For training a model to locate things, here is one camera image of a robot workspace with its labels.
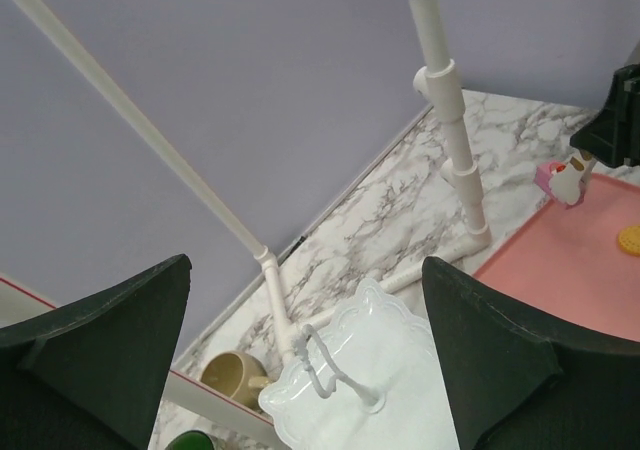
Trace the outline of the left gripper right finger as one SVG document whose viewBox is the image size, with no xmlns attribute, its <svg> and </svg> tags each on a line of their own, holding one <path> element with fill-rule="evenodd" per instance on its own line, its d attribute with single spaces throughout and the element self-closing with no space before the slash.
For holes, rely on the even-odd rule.
<svg viewBox="0 0 640 450">
<path fill-rule="evenodd" d="M 502 294 L 438 257 L 429 323 L 463 449 L 636 449 L 639 345 Z"/>
</svg>

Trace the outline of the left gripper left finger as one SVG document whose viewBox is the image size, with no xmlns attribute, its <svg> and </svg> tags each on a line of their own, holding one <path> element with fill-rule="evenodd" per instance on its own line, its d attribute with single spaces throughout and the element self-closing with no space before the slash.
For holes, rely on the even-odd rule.
<svg viewBox="0 0 640 450">
<path fill-rule="evenodd" d="M 145 449 L 190 292 L 176 255 L 1 331 L 4 449 Z"/>
</svg>

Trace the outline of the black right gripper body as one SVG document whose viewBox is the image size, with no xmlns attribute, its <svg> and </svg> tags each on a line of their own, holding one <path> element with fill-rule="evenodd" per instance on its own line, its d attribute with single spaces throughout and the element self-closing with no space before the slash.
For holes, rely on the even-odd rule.
<svg viewBox="0 0 640 450">
<path fill-rule="evenodd" d="M 613 73 L 603 108 L 569 143 L 608 168 L 639 165 L 639 45 Z"/>
</svg>

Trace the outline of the pink cake slice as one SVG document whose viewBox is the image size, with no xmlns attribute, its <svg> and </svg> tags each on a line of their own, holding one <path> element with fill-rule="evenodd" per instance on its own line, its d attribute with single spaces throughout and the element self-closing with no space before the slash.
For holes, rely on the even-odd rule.
<svg viewBox="0 0 640 450">
<path fill-rule="evenodd" d="M 584 171 L 570 162 L 550 161 L 539 165 L 534 183 L 552 200 L 565 208 L 580 205 L 586 193 Z"/>
</svg>

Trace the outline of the orange sandwich biscuit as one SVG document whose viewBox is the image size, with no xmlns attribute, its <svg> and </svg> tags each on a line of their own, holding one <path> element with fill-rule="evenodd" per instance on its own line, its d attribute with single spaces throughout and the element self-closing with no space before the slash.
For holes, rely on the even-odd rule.
<svg viewBox="0 0 640 450">
<path fill-rule="evenodd" d="M 623 228 L 617 235 L 618 248 L 625 254 L 640 256 L 640 226 L 631 225 Z"/>
</svg>

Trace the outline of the three tier white stand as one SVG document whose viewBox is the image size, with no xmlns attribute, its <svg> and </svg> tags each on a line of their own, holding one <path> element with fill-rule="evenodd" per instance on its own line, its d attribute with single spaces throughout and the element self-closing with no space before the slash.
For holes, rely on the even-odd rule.
<svg viewBox="0 0 640 450">
<path fill-rule="evenodd" d="M 294 354 L 259 397 L 289 448 L 458 448 L 429 323 L 376 281 L 304 325 Z"/>
</svg>

